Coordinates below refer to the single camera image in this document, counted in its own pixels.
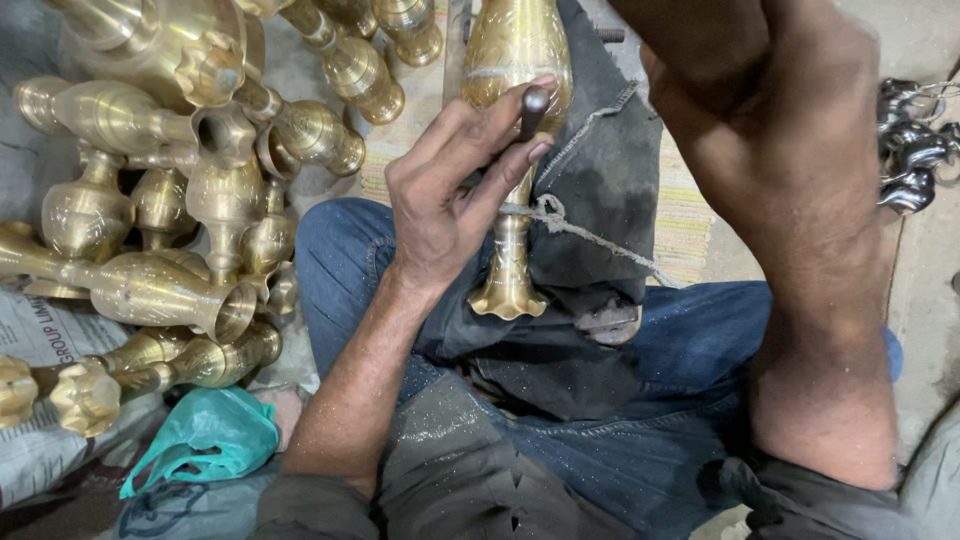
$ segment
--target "gray shirt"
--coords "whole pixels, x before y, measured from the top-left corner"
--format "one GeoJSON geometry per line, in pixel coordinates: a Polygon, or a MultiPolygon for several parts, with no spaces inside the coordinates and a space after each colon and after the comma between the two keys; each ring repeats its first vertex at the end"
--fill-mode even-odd
{"type": "MultiPolygon", "coordinates": [[[[453,376],[408,402],[391,431],[373,504],[340,479],[281,476],[260,499],[253,538],[641,538],[519,454],[453,376]]],[[[895,494],[769,456],[728,459],[721,483],[754,510],[754,540],[913,538],[895,494]]]]}

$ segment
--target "jeans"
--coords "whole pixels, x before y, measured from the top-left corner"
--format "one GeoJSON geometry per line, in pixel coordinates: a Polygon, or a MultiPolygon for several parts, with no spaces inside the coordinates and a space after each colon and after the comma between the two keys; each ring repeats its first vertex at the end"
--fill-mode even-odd
{"type": "MultiPolygon", "coordinates": [[[[321,379],[360,323],[395,248],[393,212],[371,201],[327,201],[300,221],[300,292],[321,379]]],[[[520,452],[590,502],[643,536],[685,540],[738,504],[710,472],[749,446],[745,364],[760,345],[771,304],[765,282],[649,287],[640,330],[625,345],[638,360],[639,388],[607,420],[561,424],[508,417],[478,403],[520,452]]],[[[902,350],[885,335],[896,379],[902,350]]],[[[443,369],[411,353],[399,401],[443,369]]]]}

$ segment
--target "metal bolt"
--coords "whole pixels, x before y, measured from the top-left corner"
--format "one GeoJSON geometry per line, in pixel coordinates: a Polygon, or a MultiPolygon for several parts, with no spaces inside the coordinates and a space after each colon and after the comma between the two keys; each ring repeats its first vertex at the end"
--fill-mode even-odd
{"type": "Polygon", "coordinates": [[[594,28],[593,30],[604,43],[623,43],[627,38],[627,31],[622,28],[594,28]]]}

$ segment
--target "fingernail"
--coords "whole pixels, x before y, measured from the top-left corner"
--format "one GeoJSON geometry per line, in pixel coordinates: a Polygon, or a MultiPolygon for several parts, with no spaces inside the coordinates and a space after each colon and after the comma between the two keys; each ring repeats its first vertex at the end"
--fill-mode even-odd
{"type": "Polygon", "coordinates": [[[527,161],[529,161],[531,165],[534,164],[537,162],[537,160],[542,158],[544,154],[550,151],[551,146],[553,145],[549,142],[542,142],[538,144],[533,150],[530,151],[530,154],[527,156],[527,161]]]}

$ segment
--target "teal plastic bag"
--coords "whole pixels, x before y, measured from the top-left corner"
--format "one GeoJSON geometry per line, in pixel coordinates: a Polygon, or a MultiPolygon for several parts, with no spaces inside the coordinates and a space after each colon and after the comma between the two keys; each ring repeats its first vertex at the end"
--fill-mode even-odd
{"type": "Polygon", "coordinates": [[[160,477],[239,479],[266,463],[278,443],[273,405],[260,403],[237,386],[197,388],[170,411],[147,453],[127,476],[120,499],[142,493],[160,477]],[[151,462],[154,469],[147,483],[134,490],[133,479],[151,462]],[[191,465],[191,470],[177,471],[183,465],[191,465]]]}

